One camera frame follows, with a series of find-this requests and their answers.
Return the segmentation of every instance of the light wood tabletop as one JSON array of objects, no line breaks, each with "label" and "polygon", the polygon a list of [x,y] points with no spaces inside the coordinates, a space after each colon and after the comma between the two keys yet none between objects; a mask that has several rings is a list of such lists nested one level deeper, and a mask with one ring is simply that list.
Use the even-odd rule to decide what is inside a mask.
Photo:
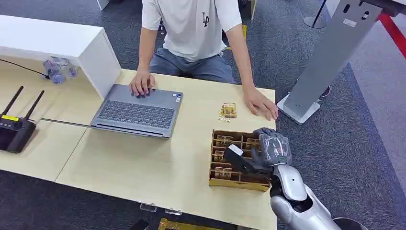
[{"label": "light wood tabletop", "polygon": [[[123,70],[128,84],[135,71]],[[88,129],[56,182],[260,230],[276,229],[269,193],[209,187],[212,130],[275,128],[244,106],[241,86],[155,75],[157,88],[183,92],[171,139]],[[273,90],[261,90],[274,100]],[[223,103],[237,118],[218,120]]]},{"label": "light wood tabletop", "polygon": [[55,181],[86,128],[40,121],[25,149],[0,151],[0,169]]},{"label": "light wood tabletop", "polygon": [[[42,67],[28,60],[16,61],[38,71]],[[127,85],[135,73],[122,70],[116,83]],[[88,125],[102,103],[83,73],[53,85],[38,74],[0,62],[0,76],[7,79],[0,91],[1,107],[25,86],[10,115],[25,115],[41,90],[45,95],[33,114],[35,120],[44,117]],[[275,121],[253,115],[244,105],[239,85],[155,77],[156,88],[183,93],[171,139],[41,121],[39,132],[22,154],[0,153],[0,169],[240,226],[275,230],[269,193],[208,186],[213,129],[252,132],[259,127],[275,128]],[[259,90],[274,101],[274,90]],[[230,123],[218,120],[223,103],[236,103],[237,118]]]}]

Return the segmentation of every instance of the man's left hand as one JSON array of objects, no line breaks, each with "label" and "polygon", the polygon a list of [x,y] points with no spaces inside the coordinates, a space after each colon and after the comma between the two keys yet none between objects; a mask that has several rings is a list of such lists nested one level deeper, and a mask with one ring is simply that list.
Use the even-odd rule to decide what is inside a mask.
[{"label": "man's left hand", "polygon": [[265,115],[268,120],[278,118],[278,108],[264,94],[259,92],[255,87],[244,88],[245,105],[255,115],[259,115],[259,111]]}]

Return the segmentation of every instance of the dark blue carpet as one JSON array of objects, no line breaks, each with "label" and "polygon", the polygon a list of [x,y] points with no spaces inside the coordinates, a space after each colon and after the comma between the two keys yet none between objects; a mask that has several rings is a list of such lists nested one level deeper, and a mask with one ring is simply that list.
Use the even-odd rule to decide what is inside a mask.
[{"label": "dark blue carpet", "polygon": [[[247,23],[255,83],[275,89],[277,100],[293,87],[322,35],[323,30],[303,24],[318,6],[316,0],[259,0],[254,21]],[[137,66],[141,0],[110,4],[103,12],[95,0],[0,0],[0,14],[103,26],[122,68]],[[229,51],[225,57],[237,78]],[[406,229],[405,195],[349,65],[307,123],[298,126],[281,115],[277,129],[290,138],[294,165],[333,216],[353,218],[370,230]],[[140,212],[134,202],[8,172],[0,176],[0,229],[117,230],[128,229],[137,219],[157,223],[159,218]],[[190,215],[182,218],[232,227]]]}]

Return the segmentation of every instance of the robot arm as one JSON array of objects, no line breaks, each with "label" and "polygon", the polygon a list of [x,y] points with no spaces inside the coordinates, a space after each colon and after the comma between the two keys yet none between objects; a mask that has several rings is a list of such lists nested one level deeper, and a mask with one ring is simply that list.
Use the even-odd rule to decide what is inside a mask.
[{"label": "robot arm", "polygon": [[241,157],[242,151],[231,145],[225,159],[244,174],[264,175],[271,181],[271,208],[292,230],[341,230],[327,208],[292,164],[288,138],[268,128],[254,131],[259,135],[261,154],[251,150],[253,160]]}]

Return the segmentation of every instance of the water bottle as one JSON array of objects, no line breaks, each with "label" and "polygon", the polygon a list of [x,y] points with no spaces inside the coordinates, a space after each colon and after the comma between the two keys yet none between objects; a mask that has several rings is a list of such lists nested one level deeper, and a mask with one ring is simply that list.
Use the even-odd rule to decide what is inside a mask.
[{"label": "water bottle", "polygon": [[44,61],[44,68],[54,84],[62,84],[66,79],[75,77],[78,68],[66,58],[51,57]]}]

